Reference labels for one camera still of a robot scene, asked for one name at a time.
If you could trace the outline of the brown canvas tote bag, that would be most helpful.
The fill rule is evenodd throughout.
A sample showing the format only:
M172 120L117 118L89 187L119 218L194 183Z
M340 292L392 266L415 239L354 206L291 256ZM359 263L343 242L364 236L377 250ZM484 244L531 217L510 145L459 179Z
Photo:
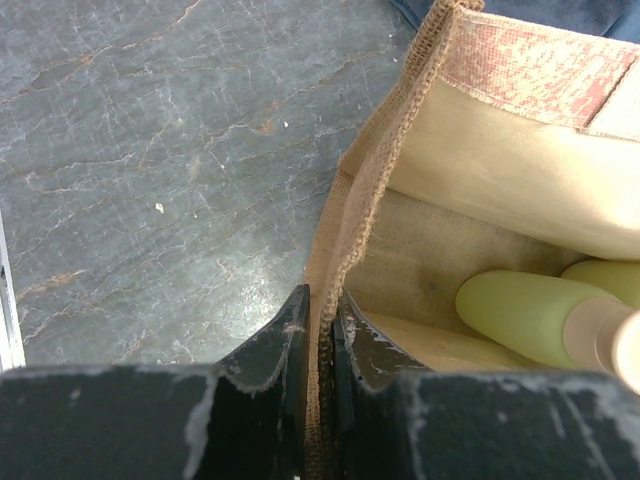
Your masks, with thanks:
M307 479L343 479L332 324L344 296L438 373L586 372L630 390L506 348L455 300L489 271L639 263L639 42L485 13L484 1L399 8L416 36L338 164L306 272Z

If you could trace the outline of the large green beige-cap bottle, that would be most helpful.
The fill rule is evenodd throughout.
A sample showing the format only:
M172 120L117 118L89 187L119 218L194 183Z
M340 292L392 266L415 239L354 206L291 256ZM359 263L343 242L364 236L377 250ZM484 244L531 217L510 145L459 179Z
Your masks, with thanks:
M460 287L455 308L467 326L530 360L607 372L639 391L639 310L599 287L489 271Z

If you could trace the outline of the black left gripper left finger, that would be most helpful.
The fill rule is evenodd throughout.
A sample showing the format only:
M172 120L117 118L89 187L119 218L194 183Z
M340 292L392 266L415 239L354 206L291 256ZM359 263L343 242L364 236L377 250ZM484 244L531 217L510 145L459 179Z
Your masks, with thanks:
M41 366L1 377L5 479L296 479L310 290L213 364Z

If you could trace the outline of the small green pump bottle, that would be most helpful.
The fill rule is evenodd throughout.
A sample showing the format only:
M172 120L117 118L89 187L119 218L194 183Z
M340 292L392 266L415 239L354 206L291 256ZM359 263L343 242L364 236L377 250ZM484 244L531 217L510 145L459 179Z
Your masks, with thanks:
M626 305L639 308L638 262L588 260L567 268L561 277L599 287Z

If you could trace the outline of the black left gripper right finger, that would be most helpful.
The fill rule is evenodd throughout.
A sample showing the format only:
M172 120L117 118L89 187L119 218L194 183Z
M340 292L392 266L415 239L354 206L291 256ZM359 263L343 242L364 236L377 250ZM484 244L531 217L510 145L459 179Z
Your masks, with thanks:
M343 479L639 475L639 400L608 375L438 373L350 296L332 340Z

